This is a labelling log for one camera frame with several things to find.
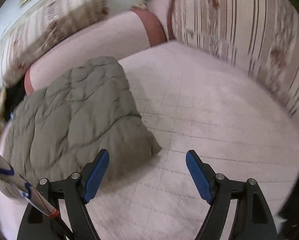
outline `quilted blanket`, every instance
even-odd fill
[[[14,113],[4,157],[31,184],[61,180],[110,153],[108,179],[146,162],[161,147],[143,125],[122,66],[99,57],[33,93]],[[7,196],[15,192],[0,181]]]

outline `silver bolt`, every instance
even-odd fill
[[[71,176],[72,179],[78,179],[80,177],[80,174],[78,172],[74,172]]]
[[[254,179],[249,179],[248,182],[251,185],[255,185],[256,184],[256,180],[254,180]]]
[[[40,184],[41,185],[45,185],[47,183],[47,181],[48,181],[47,179],[41,179],[40,180]]]
[[[224,176],[224,174],[222,174],[222,173],[217,173],[217,174],[216,174],[216,178],[222,180],[222,179],[225,178],[225,176]]]

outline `striped fabric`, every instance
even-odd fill
[[[175,0],[172,28],[263,85],[299,127],[299,14],[288,0]]]
[[[105,0],[49,0],[31,14],[0,47],[6,86],[16,84],[31,64],[53,46],[107,15]]]

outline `striped upholstery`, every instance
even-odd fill
[[[31,64],[53,46],[105,15],[105,0],[48,0],[0,46],[5,85],[16,84]]]
[[[175,0],[172,27],[262,84],[299,127],[299,14],[288,0]]]

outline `blue rubber pad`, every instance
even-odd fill
[[[109,152],[106,151],[103,153],[91,176],[88,178],[88,181],[86,182],[86,193],[83,197],[86,203],[89,203],[91,199],[95,198],[96,192],[100,187],[109,162],[110,155]]]
[[[190,152],[186,154],[186,165],[201,198],[211,204],[213,197],[210,192],[210,184]]]

